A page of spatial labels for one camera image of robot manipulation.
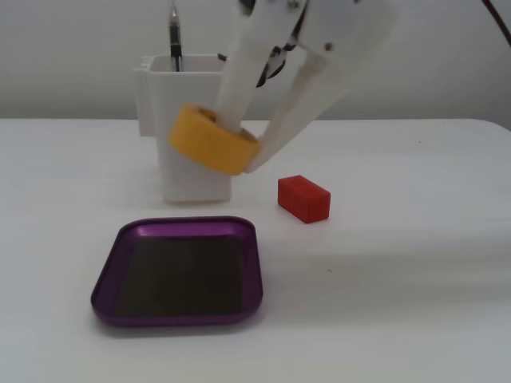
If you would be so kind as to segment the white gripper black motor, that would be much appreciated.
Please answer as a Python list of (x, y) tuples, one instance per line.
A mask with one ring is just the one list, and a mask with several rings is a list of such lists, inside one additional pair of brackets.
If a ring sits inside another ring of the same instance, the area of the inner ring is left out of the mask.
[(285, 45), (307, 4), (299, 44), (307, 51), (291, 87), (276, 107), (247, 171), (254, 172), (364, 76), (398, 23), (394, 1), (256, 1), (241, 22), (224, 63), (216, 98), (217, 122), (240, 124), (272, 50)]

